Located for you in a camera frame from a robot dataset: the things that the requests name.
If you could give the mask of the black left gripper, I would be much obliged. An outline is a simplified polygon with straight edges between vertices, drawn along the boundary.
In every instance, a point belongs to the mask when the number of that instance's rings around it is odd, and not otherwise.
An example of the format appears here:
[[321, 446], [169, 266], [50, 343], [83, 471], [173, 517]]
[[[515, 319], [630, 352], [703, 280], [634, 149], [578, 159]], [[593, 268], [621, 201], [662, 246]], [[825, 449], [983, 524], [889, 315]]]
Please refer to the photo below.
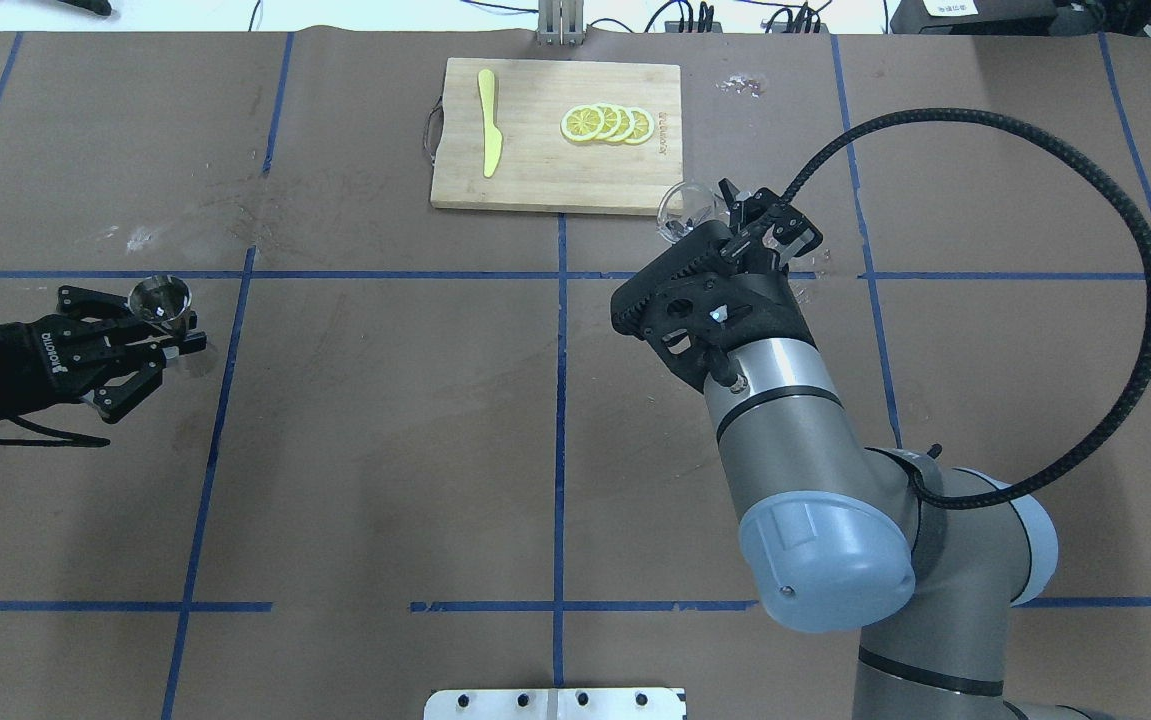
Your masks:
[[119, 423], [162, 386], [169, 365], [208, 346], [206, 334], [114, 346], [119, 322], [147, 324], [124, 294], [62, 286], [55, 313], [0, 323], [0, 421], [85, 398], [105, 423]]

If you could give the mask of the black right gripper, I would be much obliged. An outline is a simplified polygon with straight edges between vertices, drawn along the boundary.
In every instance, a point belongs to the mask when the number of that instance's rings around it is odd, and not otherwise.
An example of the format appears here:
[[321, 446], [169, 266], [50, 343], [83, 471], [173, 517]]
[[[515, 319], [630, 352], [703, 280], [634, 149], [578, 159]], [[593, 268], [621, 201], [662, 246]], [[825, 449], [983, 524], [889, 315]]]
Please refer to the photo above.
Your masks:
[[[611, 299], [617, 334], [645, 340], [686, 386], [735, 382], [730, 355], [759, 340], [816, 345], [787, 279], [788, 265], [816, 251], [823, 233], [790, 202], [767, 210], [767, 187], [740, 190], [718, 182], [729, 227], [704, 222], [622, 283]], [[771, 220], [770, 228], [762, 222]], [[767, 232], [767, 247], [755, 248]], [[722, 254], [735, 242], [740, 254]]]

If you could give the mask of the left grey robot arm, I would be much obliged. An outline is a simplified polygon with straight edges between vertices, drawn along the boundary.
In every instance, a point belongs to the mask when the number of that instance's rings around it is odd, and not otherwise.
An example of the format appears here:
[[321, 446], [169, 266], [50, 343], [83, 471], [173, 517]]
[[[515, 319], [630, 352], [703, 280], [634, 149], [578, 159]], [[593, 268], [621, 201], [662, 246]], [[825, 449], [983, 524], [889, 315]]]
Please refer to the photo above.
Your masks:
[[0, 447], [0, 615], [154, 615], [182, 600], [241, 284], [188, 286], [208, 347], [136, 409], [115, 424], [86, 405], [35, 414], [107, 447]]

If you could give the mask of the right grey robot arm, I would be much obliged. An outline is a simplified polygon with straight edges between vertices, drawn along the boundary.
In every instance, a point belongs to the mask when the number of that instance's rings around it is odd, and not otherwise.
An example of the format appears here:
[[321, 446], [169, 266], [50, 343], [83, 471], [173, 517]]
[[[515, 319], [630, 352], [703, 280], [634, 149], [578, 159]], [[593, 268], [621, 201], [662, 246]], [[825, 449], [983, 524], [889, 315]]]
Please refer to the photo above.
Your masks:
[[860, 631], [855, 719], [1096, 719], [1004, 691], [1009, 611], [1058, 566], [1049, 512], [1031, 496], [950, 510], [950, 492], [1009, 484], [857, 439], [786, 278], [821, 233], [773, 201], [729, 182], [668, 187], [668, 248], [611, 301], [616, 331], [704, 397], [764, 611], [795, 631]]

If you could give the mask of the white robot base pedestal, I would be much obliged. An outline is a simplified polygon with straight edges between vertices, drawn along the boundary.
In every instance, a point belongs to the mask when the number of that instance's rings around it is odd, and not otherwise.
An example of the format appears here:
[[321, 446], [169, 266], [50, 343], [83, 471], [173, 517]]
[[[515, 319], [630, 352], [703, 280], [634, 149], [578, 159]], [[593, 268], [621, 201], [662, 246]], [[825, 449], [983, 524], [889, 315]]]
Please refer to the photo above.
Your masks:
[[432, 694], [424, 719], [688, 719], [683, 689], [584, 687], [447, 689]]

